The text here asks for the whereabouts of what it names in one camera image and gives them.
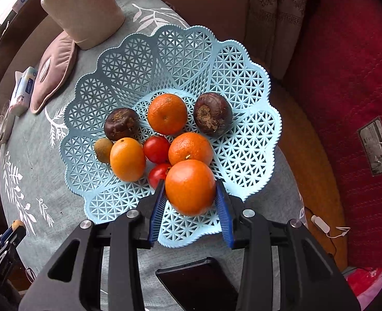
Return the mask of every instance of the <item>metal screw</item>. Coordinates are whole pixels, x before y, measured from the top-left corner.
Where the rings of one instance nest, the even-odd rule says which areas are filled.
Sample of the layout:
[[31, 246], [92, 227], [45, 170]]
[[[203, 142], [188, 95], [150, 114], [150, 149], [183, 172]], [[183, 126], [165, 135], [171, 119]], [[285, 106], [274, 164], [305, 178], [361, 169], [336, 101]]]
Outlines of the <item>metal screw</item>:
[[130, 211], [128, 211], [127, 213], [126, 213], [126, 216], [128, 217], [128, 218], [135, 218], [136, 216], [138, 216], [139, 215], [139, 212], [136, 210], [136, 209], [131, 209]]
[[92, 222], [90, 220], [84, 220], [80, 223], [80, 228], [81, 229], [88, 229], [92, 225]]
[[253, 217], [254, 215], [256, 215], [256, 213], [252, 209], [244, 209], [243, 210], [243, 215], [245, 217]]
[[298, 220], [297, 218], [292, 218], [290, 220], [290, 225], [293, 227], [293, 228], [300, 228], [302, 226], [302, 221], [301, 220]]

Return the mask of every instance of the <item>pink seat cushion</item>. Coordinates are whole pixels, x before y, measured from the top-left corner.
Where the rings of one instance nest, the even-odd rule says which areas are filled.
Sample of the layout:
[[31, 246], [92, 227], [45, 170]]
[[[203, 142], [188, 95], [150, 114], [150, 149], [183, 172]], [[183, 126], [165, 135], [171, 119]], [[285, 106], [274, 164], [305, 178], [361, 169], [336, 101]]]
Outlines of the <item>pink seat cushion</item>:
[[47, 99], [64, 84], [73, 70], [76, 59], [75, 42], [63, 31], [48, 46], [42, 56], [31, 98], [32, 113], [39, 113]]

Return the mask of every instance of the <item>curtain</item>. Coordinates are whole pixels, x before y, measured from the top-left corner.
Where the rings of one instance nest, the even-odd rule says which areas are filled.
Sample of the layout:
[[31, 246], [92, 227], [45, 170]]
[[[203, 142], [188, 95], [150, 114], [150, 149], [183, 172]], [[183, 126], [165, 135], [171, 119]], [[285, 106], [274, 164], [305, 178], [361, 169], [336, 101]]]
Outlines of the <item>curtain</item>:
[[250, 0], [244, 44], [281, 79], [300, 33], [307, 0]]

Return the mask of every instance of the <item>red cushion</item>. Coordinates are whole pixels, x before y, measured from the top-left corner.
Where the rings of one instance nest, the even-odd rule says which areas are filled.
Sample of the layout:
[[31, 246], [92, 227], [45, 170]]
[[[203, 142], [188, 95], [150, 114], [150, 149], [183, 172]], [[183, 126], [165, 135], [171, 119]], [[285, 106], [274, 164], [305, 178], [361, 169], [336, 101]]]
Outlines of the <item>red cushion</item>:
[[317, 131], [335, 173], [351, 227], [349, 263], [382, 267], [382, 174], [372, 174], [358, 134], [376, 117], [382, 122], [380, 2], [321, 0], [285, 82]]

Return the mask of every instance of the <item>white leaf pattern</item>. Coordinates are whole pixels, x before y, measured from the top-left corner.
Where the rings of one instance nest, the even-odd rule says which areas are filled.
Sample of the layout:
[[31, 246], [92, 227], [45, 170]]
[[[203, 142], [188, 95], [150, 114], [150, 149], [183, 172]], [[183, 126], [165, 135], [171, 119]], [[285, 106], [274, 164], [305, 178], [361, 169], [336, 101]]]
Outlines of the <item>white leaf pattern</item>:
[[135, 16], [133, 17], [133, 22], [135, 22], [135, 21], [140, 17], [140, 15], [142, 15], [142, 11], [141, 11], [141, 10], [139, 10], [139, 11], [135, 14]]
[[36, 221], [37, 221], [37, 220], [35, 219], [34, 215], [32, 215], [32, 214], [28, 214], [28, 217], [30, 218], [30, 220], [31, 220], [32, 222], [36, 222]]
[[184, 21], [183, 18], [181, 18], [176, 12], [174, 12], [170, 8], [162, 7], [162, 8], [155, 8], [155, 9], [146, 9], [139, 7], [138, 5], [132, 4], [134, 7], [138, 8], [139, 11], [135, 14], [133, 17], [133, 22], [136, 22], [139, 17], [142, 15], [143, 11], [151, 12], [151, 14], [146, 15], [140, 19], [139, 23], [142, 23], [139, 28], [136, 30], [136, 32], [140, 32], [141, 30], [144, 30], [145, 28], [149, 27], [151, 24], [155, 24], [154, 32], [156, 31], [156, 28], [163, 26], [165, 24], [171, 23], [173, 20], [176, 20], [182, 24], [184, 27], [189, 27], [188, 23]]
[[62, 117], [66, 110], [66, 105], [55, 112], [53, 118], [47, 112], [47, 106], [44, 108], [44, 114], [47, 120], [50, 123], [50, 147], [54, 148], [55, 141], [61, 141], [68, 133], [67, 126], [64, 123], [57, 123], [59, 119], [63, 121]]
[[299, 220], [302, 219], [303, 217], [304, 217], [304, 207], [302, 207], [302, 209], [300, 210]]
[[136, 30], [136, 32], [137, 32], [137, 33], [140, 32], [141, 30], [143, 30], [143, 29], [145, 29], [146, 27], [150, 26], [153, 22], [154, 22], [153, 20], [148, 20], [148, 21], [142, 23], [142, 24], [140, 25], [140, 27], [138, 28], [138, 30]]
[[18, 182], [22, 180], [23, 176], [19, 173], [18, 167], [12, 164], [10, 158], [10, 152], [7, 151], [3, 161], [5, 193], [8, 196], [9, 202], [16, 206], [19, 219], [24, 222], [27, 230], [29, 227], [31, 232], [36, 235], [34, 227], [32, 226], [32, 222], [35, 223], [37, 220], [32, 214], [28, 213], [29, 209], [31, 208], [31, 204], [26, 203], [24, 206], [21, 203], [21, 201], [24, 199], [24, 194], [22, 193], [21, 188], [18, 186]]
[[153, 14], [148, 15], [148, 16], [145, 16], [145, 17], [143, 17], [142, 20], [140, 20], [139, 22], [146, 21], [148, 18], [151, 18], [152, 16], [153, 16]]
[[54, 224], [54, 220], [51, 218], [50, 214], [47, 213], [47, 205], [44, 203], [44, 200], [42, 198], [36, 199], [38, 201], [38, 208], [39, 211], [42, 214], [42, 217], [44, 218], [45, 221], [47, 221], [48, 226], [52, 227]]

